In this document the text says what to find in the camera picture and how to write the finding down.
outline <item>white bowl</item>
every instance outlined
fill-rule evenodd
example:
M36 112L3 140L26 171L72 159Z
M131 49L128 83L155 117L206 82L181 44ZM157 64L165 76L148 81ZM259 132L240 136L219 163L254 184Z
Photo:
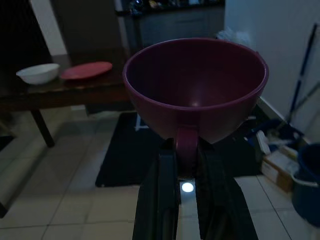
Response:
M59 67L56 63L41 64L17 71L16 75L27 84L45 84L58 76Z

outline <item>black rug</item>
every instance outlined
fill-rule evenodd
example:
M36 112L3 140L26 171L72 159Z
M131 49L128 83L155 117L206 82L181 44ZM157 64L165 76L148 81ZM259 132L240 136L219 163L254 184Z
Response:
M97 187L141 184L144 180L164 140L148 128L136 131L136 119L134 112L120 115L95 181Z
M245 122L233 134L213 145L232 177L261 174L255 149L244 140L244 136L268 118L259 107L251 114L256 120ZM148 173L164 140L151 129L136 131L136 118L136 113L123 113L119 117L95 182L97 187L139 185Z
M0 136L0 152L4 149L12 140L13 136Z

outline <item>wooden table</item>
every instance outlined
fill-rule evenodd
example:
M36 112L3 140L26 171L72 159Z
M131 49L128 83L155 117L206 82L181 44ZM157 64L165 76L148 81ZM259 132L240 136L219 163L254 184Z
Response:
M60 72L88 62L107 61L113 64L110 72L94 79L65 82L57 77L44 85L29 85L17 77L15 71L0 69L0 112L31 111L47 146L53 147L55 143L39 109L129 101L122 80L127 59L122 48L40 58L38 63L60 64Z

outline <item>cardboard box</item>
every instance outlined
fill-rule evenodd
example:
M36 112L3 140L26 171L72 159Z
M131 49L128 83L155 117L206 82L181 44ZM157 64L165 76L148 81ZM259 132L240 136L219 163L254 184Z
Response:
M261 172L287 193L293 188L291 174L298 169L299 164L280 150L264 156L261 163Z

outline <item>red plate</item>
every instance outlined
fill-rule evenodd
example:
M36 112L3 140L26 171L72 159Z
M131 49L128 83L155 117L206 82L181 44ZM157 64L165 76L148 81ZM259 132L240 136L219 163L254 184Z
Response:
M112 64L107 61L97 61L81 64L65 70L60 78L64 80L83 80L96 77L112 69Z

